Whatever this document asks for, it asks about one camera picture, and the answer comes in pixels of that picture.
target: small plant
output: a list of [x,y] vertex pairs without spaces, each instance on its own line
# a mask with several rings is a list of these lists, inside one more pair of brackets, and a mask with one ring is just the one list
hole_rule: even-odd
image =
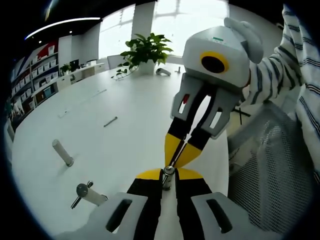
[[168,54],[164,51],[172,52],[173,50],[166,47],[165,42],[171,42],[165,38],[165,35],[155,35],[151,33],[150,36],[145,38],[141,34],[136,34],[138,38],[126,41],[125,44],[130,48],[130,51],[124,51],[120,54],[125,60],[124,63],[119,64],[119,69],[115,76],[122,74],[128,75],[129,72],[135,71],[140,63],[146,63],[148,60],[152,60],[154,63],[165,64],[168,58]]
[[66,63],[62,67],[60,67],[61,72],[66,73],[67,71],[71,71],[70,64]]

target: green label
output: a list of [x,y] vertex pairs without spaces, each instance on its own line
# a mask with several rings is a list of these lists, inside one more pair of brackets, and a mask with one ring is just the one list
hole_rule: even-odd
[[213,39],[214,39],[214,40],[218,40],[218,41],[221,41],[221,42],[223,42],[223,41],[224,41],[223,39],[221,39],[221,38],[218,38],[218,37],[213,37]]

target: camera lens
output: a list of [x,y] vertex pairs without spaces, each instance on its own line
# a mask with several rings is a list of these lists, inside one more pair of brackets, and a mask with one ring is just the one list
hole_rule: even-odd
[[201,59],[201,64],[209,72],[219,74],[225,70],[225,65],[222,61],[214,56],[205,56]]

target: floor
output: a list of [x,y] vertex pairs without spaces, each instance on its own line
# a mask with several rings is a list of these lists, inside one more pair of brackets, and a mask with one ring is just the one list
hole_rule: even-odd
[[[245,115],[241,115],[242,118],[242,124],[245,124],[249,117],[245,116]],[[239,127],[241,126],[240,124],[240,114],[238,112],[231,112],[230,114],[230,121],[229,121],[229,125],[226,128],[226,133],[227,135],[231,135],[233,134]]]

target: potted plant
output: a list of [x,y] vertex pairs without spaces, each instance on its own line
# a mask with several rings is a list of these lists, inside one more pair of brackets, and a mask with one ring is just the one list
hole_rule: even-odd
[[165,38],[165,35],[155,35],[151,33],[150,36],[145,38],[141,34],[136,34],[137,38],[126,41],[125,44],[130,48],[130,51],[124,51],[120,55],[125,60],[124,63],[119,64],[118,67],[123,69],[117,70],[116,76],[125,77],[130,72],[138,69],[140,74],[154,74],[155,64],[165,64],[168,58],[167,52],[173,50],[166,47],[166,42],[171,42]]
[[62,67],[60,67],[60,70],[63,75],[68,74],[69,71],[71,71],[71,66],[70,64],[66,63]]

